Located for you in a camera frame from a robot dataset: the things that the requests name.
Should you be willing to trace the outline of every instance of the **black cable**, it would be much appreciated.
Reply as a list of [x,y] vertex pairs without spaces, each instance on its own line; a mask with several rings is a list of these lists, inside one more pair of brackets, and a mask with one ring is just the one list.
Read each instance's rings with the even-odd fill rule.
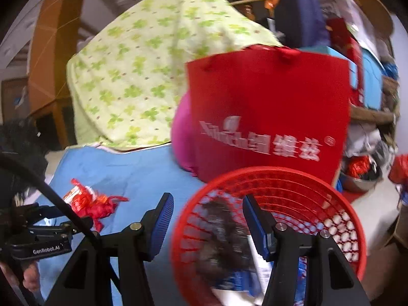
[[[20,178],[29,182],[37,190],[39,190],[49,201],[51,201],[67,218],[69,218],[80,232],[88,238],[91,245],[99,252],[103,252],[103,248],[100,240],[92,233],[92,231],[83,223],[81,218],[75,214],[71,206],[62,200],[55,191],[48,186],[40,177],[34,174],[30,169],[21,164],[20,162],[12,159],[8,155],[0,152],[0,168],[8,170]],[[109,272],[111,279],[115,284],[118,291],[120,291],[119,278],[109,263]]]

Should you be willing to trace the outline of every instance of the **wall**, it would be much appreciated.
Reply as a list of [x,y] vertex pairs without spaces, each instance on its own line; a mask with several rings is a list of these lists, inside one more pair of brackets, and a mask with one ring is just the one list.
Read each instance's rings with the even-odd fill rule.
[[43,0],[29,0],[18,14],[0,44],[0,69],[6,68],[15,55],[33,37]]
[[81,21],[97,30],[98,33],[117,16],[102,0],[84,0],[82,3]]
[[398,17],[392,15],[394,33],[391,36],[395,61],[399,72],[401,117],[397,124],[396,141],[399,153],[408,153],[408,34]]

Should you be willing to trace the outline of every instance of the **red fabric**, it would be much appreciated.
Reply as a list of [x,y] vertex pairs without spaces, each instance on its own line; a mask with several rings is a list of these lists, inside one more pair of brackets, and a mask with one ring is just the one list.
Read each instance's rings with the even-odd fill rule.
[[354,178],[360,178],[370,169],[370,159],[368,155],[354,157],[348,164],[348,175]]
[[81,183],[74,178],[71,180],[72,184],[78,186],[81,190],[71,203],[72,210],[81,218],[90,216],[93,219],[93,224],[97,232],[101,232],[103,224],[99,219],[106,218],[113,214],[118,206],[119,201],[129,201],[126,197],[111,195],[110,197],[97,193],[97,198],[92,201],[92,195],[89,191],[81,185]]
[[391,182],[404,184],[408,181],[408,154],[398,155],[388,174]]
[[333,18],[326,21],[332,47],[354,62],[357,66],[357,89],[352,89],[350,102],[357,106],[364,106],[364,69],[361,47],[355,41],[342,18]]
[[187,69],[200,180],[272,165],[331,184],[350,120],[346,60],[256,45]]

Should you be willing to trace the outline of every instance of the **blue box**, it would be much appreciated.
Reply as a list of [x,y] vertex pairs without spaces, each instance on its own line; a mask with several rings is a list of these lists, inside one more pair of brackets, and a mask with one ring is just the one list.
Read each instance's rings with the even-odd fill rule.
[[302,48],[299,48],[299,50],[304,51],[304,52],[330,55],[330,56],[338,57],[343,60],[347,60],[350,66],[350,86],[353,89],[357,89],[357,66],[354,62],[350,61],[347,57],[335,51],[334,49],[331,49],[328,46],[302,47]]
[[364,69],[364,106],[381,109],[382,74],[384,67],[367,49],[361,48]]

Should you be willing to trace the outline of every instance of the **finger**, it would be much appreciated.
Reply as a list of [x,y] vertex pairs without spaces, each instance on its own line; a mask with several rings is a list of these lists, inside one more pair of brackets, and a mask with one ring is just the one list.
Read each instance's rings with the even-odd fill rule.
[[38,273],[38,266],[36,262],[30,263],[30,265],[24,270],[24,281],[30,283],[36,283],[40,280],[40,274]]
[[6,265],[3,262],[0,262],[0,268],[10,285],[19,285],[17,277],[13,274],[12,270],[8,265]]
[[35,292],[40,288],[40,282],[29,282],[24,280],[23,285],[28,291],[31,292]]

